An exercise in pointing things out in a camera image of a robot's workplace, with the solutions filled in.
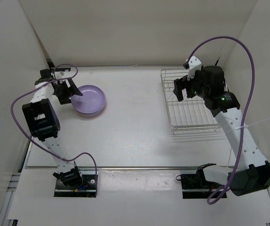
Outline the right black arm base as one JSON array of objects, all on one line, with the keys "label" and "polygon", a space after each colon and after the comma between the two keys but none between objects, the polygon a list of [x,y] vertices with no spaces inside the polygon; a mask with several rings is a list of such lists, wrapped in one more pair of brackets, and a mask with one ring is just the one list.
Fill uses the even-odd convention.
[{"label": "right black arm base", "polygon": [[215,182],[201,185],[196,174],[181,174],[175,177],[181,183],[183,199],[207,199],[221,185]]}]

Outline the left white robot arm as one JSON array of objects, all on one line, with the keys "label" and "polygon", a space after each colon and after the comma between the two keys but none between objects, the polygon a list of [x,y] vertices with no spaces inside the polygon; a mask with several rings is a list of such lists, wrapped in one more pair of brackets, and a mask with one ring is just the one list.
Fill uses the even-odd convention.
[{"label": "left white robot arm", "polygon": [[70,104],[74,95],[83,96],[72,79],[68,81],[56,81],[60,79],[52,74],[50,69],[40,70],[40,79],[35,82],[35,88],[46,84],[37,90],[32,100],[22,106],[22,111],[29,131],[33,137],[41,141],[45,148],[53,154],[58,172],[53,176],[59,179],[64,186],[77,189],[83,184],[83,177],[75,161],[66,161],[68,152],[62,146],[58,137],[60,122],[52,107],[50,98],[54,95],[60,104]]}]

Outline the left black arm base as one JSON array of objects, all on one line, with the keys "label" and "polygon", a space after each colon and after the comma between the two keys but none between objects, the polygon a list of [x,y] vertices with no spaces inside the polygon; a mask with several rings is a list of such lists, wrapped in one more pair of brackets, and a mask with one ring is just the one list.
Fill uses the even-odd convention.
[{"label": "left black arm base", "polygon": [[68,172],[53,173],[56,178],[54,197],[97,197],[98,171],[95,173],[74,167]]}]

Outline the pink plastic plate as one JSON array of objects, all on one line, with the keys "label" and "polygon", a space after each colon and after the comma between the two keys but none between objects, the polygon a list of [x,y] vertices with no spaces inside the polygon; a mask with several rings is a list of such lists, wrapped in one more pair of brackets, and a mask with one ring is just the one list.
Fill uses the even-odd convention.
[{"label": "pink plastic plate", "polygon": [[77,113],[84,116],[84,117],[94,117],[94,116],[101,114],[103,111],[104,111],[104,108],[102,108],[99,111],[94,112],[94,113],[81,113],[81,112],[77,112]]}]

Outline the white plastic plate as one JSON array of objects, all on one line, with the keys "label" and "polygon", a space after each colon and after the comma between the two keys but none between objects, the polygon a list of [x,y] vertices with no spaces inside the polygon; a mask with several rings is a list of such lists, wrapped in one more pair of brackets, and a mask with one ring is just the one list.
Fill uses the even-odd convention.
[{"label": "white plastic plate", "polygon": [[83,115],[97,115],[101,113],[106,105],[79,105],[75,107],[74,109]]}]

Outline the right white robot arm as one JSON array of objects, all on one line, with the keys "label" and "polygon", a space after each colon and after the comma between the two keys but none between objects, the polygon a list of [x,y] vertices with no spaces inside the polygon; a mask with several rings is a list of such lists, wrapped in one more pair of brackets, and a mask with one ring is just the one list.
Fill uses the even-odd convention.
[{"label": "right white robot arm", "polygon": [[199,166],[196,184],[207,188],[215,183],[230,189],[236,196],[269,188],[270,163],[242,122],[244,114],[236,96],[225,89],[222,68],[206,66],[197,70],[192,77],[186,75],[175,79],[173,93],[179,102],[184,99],[184,90],[187,98],[200,97],[204,100],[237,157],[233,170],[215,163]]}]

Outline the purple plastic plate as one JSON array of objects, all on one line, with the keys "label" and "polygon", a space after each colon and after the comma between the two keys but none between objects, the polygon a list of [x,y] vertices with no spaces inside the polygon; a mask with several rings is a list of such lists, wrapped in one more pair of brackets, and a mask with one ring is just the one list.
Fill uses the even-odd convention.
[{"label": "purple plastic plate", "polygon": [[75,108],[79,105],[106,105],[104,92],[94,85],[83,85],[78,87],[83,96],[73,95],[71,104]]}]

